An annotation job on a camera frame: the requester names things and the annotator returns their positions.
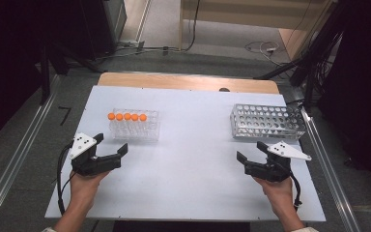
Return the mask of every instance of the cord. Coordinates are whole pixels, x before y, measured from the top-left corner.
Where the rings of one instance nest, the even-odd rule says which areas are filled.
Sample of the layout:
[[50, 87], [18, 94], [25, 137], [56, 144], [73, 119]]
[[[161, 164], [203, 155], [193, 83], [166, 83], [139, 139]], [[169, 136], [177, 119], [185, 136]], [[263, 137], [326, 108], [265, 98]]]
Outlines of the cord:
[[92, 229], [90, 230], [90, 232], [95, 232], [96, 227], [98, 226], [99, 222], [100, 222], [100, 220], [96, 220], [96, 221], [95, 221], [95, 224], [93, 225], [93, 227], [92, 227]]
[[61, 191], [61, 194], [62, 194], [62, 195], [63, 195], [63, 190], [65, 190], [66, 185], [71, 181], [71, 178], [73, 178], [74, 175], [76, 175], [76, 172], [74, 172], [74, 173], [69, 177], [69, 179], [65, 182], [65, 184], [63, 185], [63, 187], [62, 187], [62, 191]]
[[303, 20], [305, 19], [305, 16], [308, 13], [309, 7], [311, 6], [311, 2], [312, 2], [312, 0], [309, 0], [308, 6], [306, 7], [306, 10], [305, 10], [305, 13], [303, 13], [303, 16], [302, 16], [302, 19], [300, 20], [300, 23], [298, 23], [298, 25], [295, 27], [295, 29], [291, 32], [291, 35], [289, 36], [289, 39], [288, 39], [287, 44], [291, 40], [292, 35], [294, 35], [294, 32], [297, 31], [297, 29], [300, 27], [300, 25], [302, 24]]
[[119, 48], [117, 49], [115, 52], [118, 52], [120, 50], [127, 50], [127, 49], [136, 49], [137, 51], [136, 52], [132, 52], [132, 53], [128, 53], [128, 54], [122, 54], [122, 55], [111, 55], [111, 56], [104, 56], [104, 57], [100, 57], [99, 59], [107, 59], [107, 58], [113, 58], [113, 57], [126, 57], [126, 56], [130, 56], [130, 55], [138, 55], [138, 54], [143, 54], [143, 53], [146, 53], [146, 52], [153, 52], [153, 51], [170, 51], [170, 52], [187, 52], [189, 51], [192, 46], [194, 45], [194, 42], [195, 42], [195, 27], [196, 27], [196, 24], [197, 24], [197, 16], [198, 16], [198, 12], [199, 12], [199, 8], [200, 8], [200, 2], [201, 0], [198, 0], [197, 2], [197, 8], [195, 10], [195, 15], [194, 15], [194, 23], [193, 23], [193, 26], [192, 26], [192, 41], [191, 41], [191, 44], [188, 46], [188, 48], [186, 49], [178, 49], [177, 47], [172, 47], [172, 46], [145, 46], [145, 47], [134, 47], [134, 46], [126, 46], [126, 47], [122, 47], [122, 48]]
[[282, 166], [279, 162], [276, 162], [272, 159], [268, 160], [271, 161], [273, 164], [277, 165], [281, 170], [285, 171], [286, 173], [289, 173], [290, 177], [294, 181], [295, 189], [297, 189], [297, 196], [295, 197], [294, 200], [294, 208], [295, 211], [297, 211], [298, 207], [302, 204], [302, 202], [300, 202], [300, 182], [298, 182], [297, 178], [294, 176], [294, 173], [292, 172], [291, 168], [287, 169], [284, 166]]
[[294, 176], [294, 173], [292, 171], [290, 172], [290, 176], [292, 180], [294, 180], [294, 185], [295, 188], [297, 189], [297, 197], [295, 197], [294, 200], [294, 208], [295, 211], [297, 211], [298, 207], [302, 204], [302, 202], [300, 201], [300, 182], [298, 182], [297, 178]]
[[61, 185], [62, 185], [62, 181], [61, 181], [62, 161], [63, 161], [63, 158], [65, 156], [65, 153], [68, 151], [68, 149], [71, 148], [72, 145], [73, 145], [73, 141], [70, 142], [68, 145], [66, 145], [63, 148], [63, 150], [60, 153], [59, 158], [58, 158], [56, 180], [57, 180], [57, 192], [58, 192], [58, 206], [59, 206], [59, 210], [60, 210], [61, 214], [65, 213], [65, 205], [64, 205], [63, 199], [62, 199], [63, 190], [61, 189]]

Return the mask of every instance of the gray floor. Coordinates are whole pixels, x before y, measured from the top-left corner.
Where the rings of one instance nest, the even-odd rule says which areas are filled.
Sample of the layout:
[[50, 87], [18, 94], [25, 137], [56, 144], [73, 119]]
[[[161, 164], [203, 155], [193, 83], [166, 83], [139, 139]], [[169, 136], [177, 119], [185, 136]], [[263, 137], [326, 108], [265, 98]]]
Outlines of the gray floor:
[[[153, 30], [146, 27], [143, 33], [142, 38], [146, 40], [146, 43], [149, 43], [148, 45], [175, 44], [173, 42], [175, 35], [171, 37], [170, 41], [166, 41], [167, 43], [157, 44], [156, 42], [160, 39], [152, 40], [151, 32]], [[160, 38], [167, 39], [168, 36], [161, 35]], [[203, 46], [201, 37], [199, 38], [196, 47]], [[252, 41], [263, 40], [265, 39], [261, 36], [252, 38]], [[280, 38], [272, 37], [270, 40], [280, 40]], [[219, 44], [221, 47], [229, 47], [229, 44], [225, 41], [219, 42]], [[98, 60], [97, 64], [110, 72], [196, 73], [235, 78], [259, 76], [275, 68], [275, 64], [264, 59], [261, 54], [247, 52], [249, 55], [256, 56], [253, 58], [245, 57], [245, 54], [243, 54], [245, 52], [247, 51], [236, 49], [233, 56], [230, 57], [221, 53], [212, 53], [212, 50], [208, 47], [206, 54], [198, 54], [198, 52], [191, 50], [190, 53], [169, 53], [163, 56], [162, 52], [150, 52]], [[56, 176], [57, 158], [62, 147], [75, 134], [90, 90], [93, 85], [97, 84], [100, 77], [98, 73], [73, 66], [74, 68], [71, 69], [68, 76], [60, 77], [57, 96], [54, 98], [53, 104], [43, 120], [42, 127], [0, 207], [0, 231], [41, 231], [55, 222], [53, 219], [44, 218], [44, 213], [54, 189], [53, 180]], [[278, 83], [279, 91], [283, 94], [286, 102], [289, 102], [295, 97], [292, 87], [287, 84], [287, 74], [276, 76], [273, 80]], [[26, 133], [29, 124], [33, 121], [39, 109], [40, 97], [41, 91], [39, 90], [18, 110], [0, 132], [0, 177], [10, 158], [15, 154], [16, 148], [21, 142], [22, 136]], [[60, 124], [66, 112], [59, 109], [58, 106], [71, 107], [71, 114], [63, 126], [60, 126]], [[354, 207], [360, 229], [361, 231], [371, 231], [371, 173], [343, 165], [348, 157], [341, 148], [340, 134], [335, 131], [335, 128], [329, 122], [324, 120], [317, 108], [312, 110], [331, 163], [350, 204]], [[307, 134], [302, 137], [300, 142], [303, 151], [314, 156], [314, 148]], [[309, 170], [327, 216], [327, 222], [309, 222], [309, 224], [320, 231], [345, 231], [343, 221], [337, 211], [327, 180], [317, 159], [309, 162]], [[92, 219], [87, 219], [82, 231], [90, 231], [93, 224]], [[101, 221], [96, 231], [111, 231], [112, 227], [113, 221]], [[281, 230], [278, 221], [251, 223], [251, 231]]]

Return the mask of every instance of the floor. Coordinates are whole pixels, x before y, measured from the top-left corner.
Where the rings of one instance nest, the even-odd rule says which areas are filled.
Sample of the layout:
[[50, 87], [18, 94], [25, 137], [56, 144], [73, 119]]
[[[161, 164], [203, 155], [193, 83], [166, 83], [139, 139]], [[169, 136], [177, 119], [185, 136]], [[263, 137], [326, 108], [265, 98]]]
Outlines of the floor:
[[[129, 35], [126, 37], [127, 40], [135, 40], [139, 36], [139, 41], [145, 41], [147, 46], [176, 45], [178, 31], [175, 30], [178, 29], [175, 28], [178, 28], [178, 21], [169, 20], [168, 17], [159, 18], [158, 9], [162, 11], [161, 6], [163, 5], [161, 4], [164, 4], [162, 0], [150, 2], [150, 9], [143, 22], [144, 27], [141, 30], [137, 30], [138, 28], [131, 30], [135, 33], [127, 33]], [[167, 9], [172, 9], [167, 12], [174, 16], [176, 15], [174, 12], [176, 3], [173, 4], [164, 5]], [[141, 6], [139, 12], [144, 13], [147, 4]], [[224, 30], [227, 32], [221, 34], [221, 40], [216, 41], [217, 37], [214, 35], [218, 32], [217, 28], [221, 26], [224, 26], [226, 28]], [[251, 52], [245, 49], [245, 46], [250, 42], [273, 41], [279, 43], [280, 38], [275, 30], [257, 27], [249, 29], [241, 27], [239, 29], [230, 25], [218, 24], [210, 28], [209, 24], [200, 23], [197, 24], [197, 28], [204, 28], [204, 31], [197, 29], [195, 46], [188, 54], [170, 53], [163, 56], [162, 53], [150, 52], [99, 59], [97, 64], [111, 72], [198, 73], [237, 76], [239, 78], [258, 76], [268, 73], [276, 67], [276, 64], [261, 52]], [[247, 32], [250, 30], [255, 31], [255, 35], [251, 34], [252, 31]], [[188, 38], [184, 38], [183, 41], [187, 43]], [[281, 63], [289, 62], [282, 46], [280, 51], [278, 56], [272, 55], [272, 60]], [[291, 72], [286, 72], [272, 79], [278, 84], [279, 91], [283, 94], [286, 102], [297, 99], [298, 91], [300, 91], [300, 89], [294, 89], [288, 84], [287, 79], [290, 74]], [[5, 196], [0, 202], [0, 231], [40, 231], [56, 221], [45, 219], [44, 213], [54, 189], [54, 167], [60, 153], [60, 147], [74, 135], [91, 87], [96, 85], [100, 75], [73, 64], [68, 76], [53, 76], [52, 89], [54, 91], [48, 104], [39, 106], [41, 92], [38, 91], [19, 109], [0, 133], [0, 181], [5, 175], [8, 163], [12, 163], [12, 158], [16, 158], [14, 161], [21, 163], [21, 166], [13, 173], [7, 173], [8, 176], [12, 176], [12, 181], [9, 183], [11, 187], [0, 192], [0, 195]], [[65, 110], [62, 107], [72, 109], [63, 125], [61, 122], [65, 118]], [[37, 112], [44, 115], [44, 118], [36, 118]], [[348, 157], [341, 148], [340, 133], [324, 120], [318, 108], [312, 108], [312, 112], [323, 148], [328, 154], [328, 160], [339, 180], [340, 189], [344, 191], [346, 200], [349, 201], [353, 213], [355, 213], [358, 226], [347, 230], [343, 225], [343, 216], [338, 213], [337, 202], [332, 196], [332, 188], [335, 189], [335, 187], [329, 184], [329, 179], [326, 178], [325, 170], [322, 168], [323, 159], [315, 159], [310, 162], [309, 170], [314, 178], [315, 187], [320, 193], [327, 222], [309, 222], [309, 224], [320, 231], [371, 231], [371, 173], [366, 170], [356, 170], [343, 164]], [[30, 128], [30, 125], [34, 125], [35, 130]], [[28, 144], [23, 139], [24, 136], [25, 138], [33, 138], [33, 142]], [[318, 144], [314, 144], [310, 135], [301, 139], [301, 145], [304, 151], [317, 156], [315, 146], [318, 147]], [[91, 231], [94, 223], [93, 219], [87, 219], [82, 231]], [[113, 226], [113, 221], [101, 221], [95, 231], [112, 231]], [[275, 230], [281, 230], [278, 221], [251, 223], [251, 231]]]

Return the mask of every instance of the human hand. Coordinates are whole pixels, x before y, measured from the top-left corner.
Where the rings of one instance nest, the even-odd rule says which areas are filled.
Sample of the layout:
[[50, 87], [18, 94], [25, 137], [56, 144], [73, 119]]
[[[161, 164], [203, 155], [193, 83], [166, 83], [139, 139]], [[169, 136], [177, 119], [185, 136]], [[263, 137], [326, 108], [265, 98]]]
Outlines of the human hand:
[[68, 209], [54, 226], [57, 232], [77, 232], [87, 213], [92, 208], [100, 181], [109, 172], [93, 177], [84, 177], [71, 172], [71, 202]]
[[262, 186], [263, 192], [269, 199], [272, 210], [276, 215], [286, 207], [293, 207], [291, 178], [282, 182], [269, 182], [256, 177], [254, 177], [254, 180]]
[[109, 172], [103, 172], [96, 176], [81, 176], [71, 172], [71, 203], [70, 206], [78, 205], [83, 210], [89, 211], [94, 204], [96, 193], [101, 180]]
[[264, 194], [271, 203], [272, 211], [278, 216], [285, 231], [304, 228], [293, 205], [291, 178], [282, 182], [269, 182], [256, 177], [254, 180], [262, 186]]

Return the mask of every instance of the wooden panel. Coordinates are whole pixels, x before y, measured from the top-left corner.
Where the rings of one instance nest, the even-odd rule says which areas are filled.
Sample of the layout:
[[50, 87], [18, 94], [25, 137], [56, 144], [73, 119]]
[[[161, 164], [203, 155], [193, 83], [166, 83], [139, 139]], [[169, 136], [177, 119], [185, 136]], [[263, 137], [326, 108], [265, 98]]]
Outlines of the wooden panel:
[[206, 91], [218, 91], [220, 88], [227, 88], [231, 92], [239, 93], [279, 94], [275, 82], [270, 80], [205, 75], [106, 72], [100, 76], [98, 85]]
[[[327, 0], [311, 0], [307, 17], [318, 15]], [[306, 12], [309, 0], [204, 0], [198, 20], [295, 29]], [[183, 19], [194, 19], [197, 0], [183, 0]]]
[[291, 59], [300, 57], [300, 53], [308, 48], [312, 36], [315, 32], [321, 30], [333, 7], [331, 0], [325, 0], [318, 4], [311, 2], [310, 10], [306, 12], [303, 20], [298, 21], [296, 30], [279, 29], [282, 41]]
[[[280, 28], [288, 55], [296, 59], [326, 21], [332, 3], [332, 0], [205, 0], [200, 2], [198, 20]], [[183, 19], [194, 19], [197, 0], [182, 0], [181, 6], [182, 32]]]

